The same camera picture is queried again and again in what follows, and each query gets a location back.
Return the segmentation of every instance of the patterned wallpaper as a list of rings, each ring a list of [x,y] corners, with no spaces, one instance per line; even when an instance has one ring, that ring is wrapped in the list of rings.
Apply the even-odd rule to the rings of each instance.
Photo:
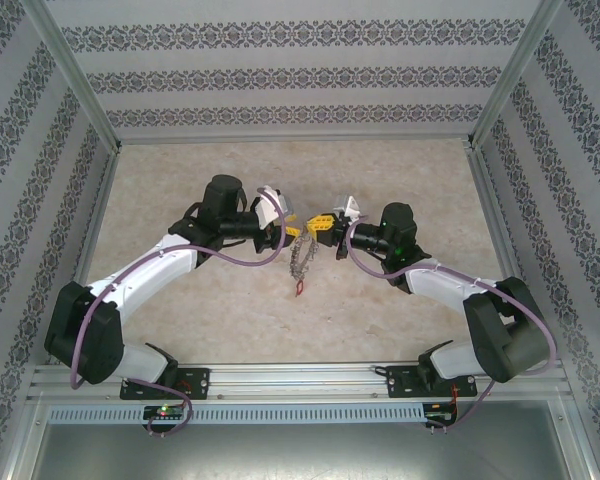
[[[600,464],[600,0],[562,5],[483,147]]]
[[[48,2],[123,141],[468,134],[537,4]]]
[[[110,155],[17,0],[0,0],[0,462]]]

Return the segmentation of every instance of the beige floor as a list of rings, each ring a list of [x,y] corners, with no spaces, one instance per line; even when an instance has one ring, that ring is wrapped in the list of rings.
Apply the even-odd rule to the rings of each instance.
[[[385,204],[409,203],[425,251],[468,273],[500,276],[460,141],[423,140],[124,147],[90,281],[152,247],[217,173],[240,178],[249,202],[258,186],[279,188],[302,219],[329,212],[338,193],[353,194],[374,222]],[[252,250],[227,252],[258,258]],[[288,263],[288,250],[257,269],[211,259],[147,301],[125,339],[154,343],[181,362],[251,363],[413,360],[441,341],[468,338],[456,313],[336,261],[333,249],[320,249],[298,298]]]

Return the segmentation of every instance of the black mounting bracket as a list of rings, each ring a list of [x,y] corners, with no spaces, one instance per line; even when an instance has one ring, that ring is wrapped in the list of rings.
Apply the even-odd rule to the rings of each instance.
[[[178,368],[174,390],[183,392],[191,400],[206,400],[211,371],[208,368]],[[121,400],[178,400],[180,397],[157,388],[145,387],[124,380],[120,387]]]
[[[442,380],[428,386],[422,381],[417,365],[376,367],[375,373],[387,379],[389,398],[449,398],[475,397],[478,394],[475,378],[471,375]]]

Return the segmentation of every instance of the marble-like surface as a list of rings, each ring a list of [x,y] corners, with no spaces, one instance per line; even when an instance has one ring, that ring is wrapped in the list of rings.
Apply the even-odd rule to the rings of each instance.
[[[461,142],[409,140],[125,146],[90,281],[152,247],[218,173],[240,178],[249,202],[265,183],[279,188],[300,219],[329,212],[338,193],[353,194],[373,222],[385,204],[409,203],[426,252],[500,277]],[[227,252],[262,258],[251,244]],[[181,362],[268,363],[413,360],[469,338],[460,315],[336,261],[334,249],[320,248],[297,298],[288,264],[288,249],[262,268],[211,259],[147,301],[125,340],[151,342]]]

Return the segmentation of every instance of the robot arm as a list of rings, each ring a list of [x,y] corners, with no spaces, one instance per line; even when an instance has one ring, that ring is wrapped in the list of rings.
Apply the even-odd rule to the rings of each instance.
[[[470,342],[446,342],[419,357],[419,373],[428,386],[440,380],[485,373],[504,383],[549,357],[547,340],[538,326],[485,288],[493,287],[508,295],[541,319],[524,282],[515,277],[501,282],[476,280],[431,258],[416,243],[417,226],[409,205],[391,203],[384,208],[379,225],[359,223],[351,234],[349,227],[359,217],[353,197],[341,197],[333,214],[314,217],[307,227],[319,243],[337,247],[337,259],[347,257],[345,236],[350,235],[351,247],[372,253],[380,260],[385,274],[412,267],[388,279],[389,283],[405,293],[439,301],[467,319]],[[513,317],[513,321],[505,324],[501,317]]]
[[[270,187],[265,187],[265,192],[278,203],[285,217],[292,214],[291,204],[283,195]],[[238,211],[241,202],[243,210]],[[275,248],[280,241],[281,227],[273,223],[278,218],[273,205],[265,198],[256,198],[249,211],[244,207],[246,195],[240,180],[227,175],[213,177],[203,201],[192,205],[184,217],[169,228],[169,233],[144,255],[89,286],[71,282],[61,289],[45,349],[71,366],[78,331],[87,310],[96,297],[109,289],[94,310],[85,332],[78,374],[92,384],[113,375],[171,386],[177,361],[153,345],[125,344],[122,329],[133,312],[152,295],[201,266],[211,256],[196,249],[178,247],[198,246],[219,251],[227,239],[252,239],[258,253],[265,248]],[[287,234],[285,246],[292,241],[293,235]],[[114,284],[131,265],[137,267]]]

